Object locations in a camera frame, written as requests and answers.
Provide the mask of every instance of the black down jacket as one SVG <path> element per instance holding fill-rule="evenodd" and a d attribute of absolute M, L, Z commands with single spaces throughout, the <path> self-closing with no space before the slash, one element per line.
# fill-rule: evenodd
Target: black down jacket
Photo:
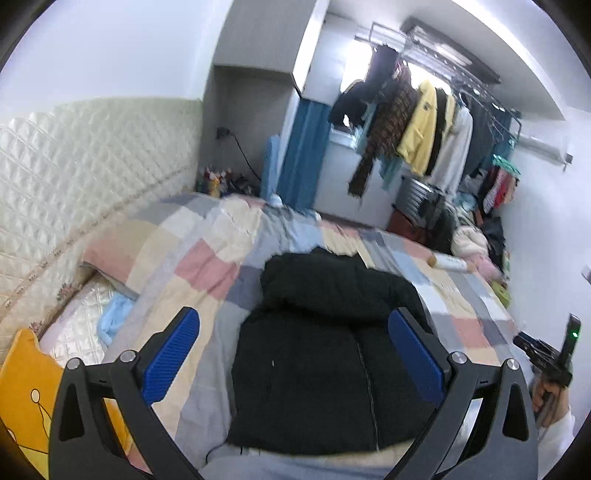
<path fill-rule="evenodd" d="M 232 367 L 228 443 L 290 455 L 370 452 L 415 438 L 423 401 L 392 346 L 406 307 L 431 332 L 415 288 L 359 255 L 272 257 L 262 303 L 244 321 Z"/>

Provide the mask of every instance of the hand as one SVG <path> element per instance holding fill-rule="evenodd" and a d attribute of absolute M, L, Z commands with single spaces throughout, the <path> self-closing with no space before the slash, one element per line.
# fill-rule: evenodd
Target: hand
<path fill-rule="evenodd" d="M 562 420 L 562 418 L 564 418 L 564 416 L 569 412 L 570 408 L 569 389 L 542 379 L 535 386 L 534 396 L 531 399 L 535 413 L 538 413 L 544 406 L 544 400 L 542 400 L 542 398 L 544 397 L 544 393 L 547 391 L 554 394 L 555 401 L 558 402 L 558 405 L 554 405 L 554 407 L 551 408 L 550 413 L 544 420 L 542 426 L 545 428 L 548 428 L 550 425 Z"/>

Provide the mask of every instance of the plaid comforter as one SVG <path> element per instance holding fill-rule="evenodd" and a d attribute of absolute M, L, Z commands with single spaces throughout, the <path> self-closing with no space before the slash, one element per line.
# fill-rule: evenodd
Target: plaid comforter
<path fill-rule="evenodd" d="M 182 207 L 200 200 L 191 195 L 167 200 L 174 201 Z M 196 216 L 194 224 L 186 227 L 189 233 L 146 282 L 105 361 L 126 348 L 139 349 L 181 307 L 199 312 L 199 337 L 166 398 L 153 405 L 198 468 L 228 433 L 234 408 L 230 372 L 238 332 L 261 299 L 259 277 L 274 254 L 309 252 L 316 246 L 337 254 L 359 253 L 367 266 L 413 283 L 448 351 L 462 351 L 473 362 L 489 365 L 500 365 L 512 356 L 514 323 L 484 280 L 477 274 L 429 267 L 431 252 L 402 237 L 341 228 L 239 196 L 210 204 L 203 217 Z"/>

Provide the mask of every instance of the white sleeve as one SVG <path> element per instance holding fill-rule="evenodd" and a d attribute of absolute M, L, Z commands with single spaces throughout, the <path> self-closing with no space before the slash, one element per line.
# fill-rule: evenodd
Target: white sleeve
<path fill-rule="evenodd" d="M 559 421 L 538 432 L 538 479 L 544 478 L 574 440 L 574 415 L 569 412 Z"/>

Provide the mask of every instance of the white coat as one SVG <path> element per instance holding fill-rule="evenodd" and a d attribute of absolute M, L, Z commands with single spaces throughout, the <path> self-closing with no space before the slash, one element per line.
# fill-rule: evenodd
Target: white coat
<path fill-rule="evenodd" d="M 462 106 L 439 151 L 431 176 L 427 178 L 428 184 L 436 186 L 450 196 L 456 195 L 471 139 L 472 116 L 469 110 Z"/>

